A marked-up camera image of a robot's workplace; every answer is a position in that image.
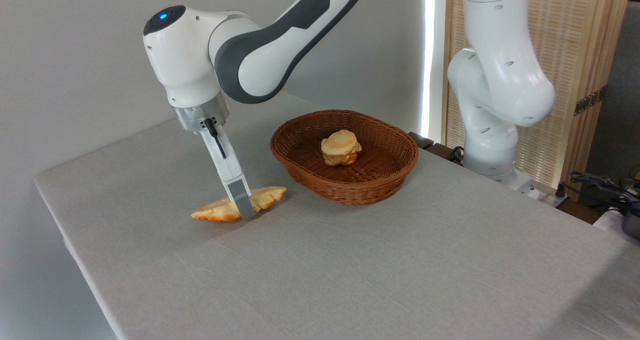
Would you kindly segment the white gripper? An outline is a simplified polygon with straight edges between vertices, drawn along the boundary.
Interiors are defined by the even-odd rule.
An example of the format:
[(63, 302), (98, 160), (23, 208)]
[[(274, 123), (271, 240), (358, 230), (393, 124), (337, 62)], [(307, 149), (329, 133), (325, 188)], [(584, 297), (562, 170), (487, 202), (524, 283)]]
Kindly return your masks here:
[(214, 129), (216, 136), (206, 127), (200, 134), (230, 200), (236, 205), (242, 219), (250, 220), (256, 212), (250, 201), (251, 191), (242, 167), (224, 126), (218, 125)]

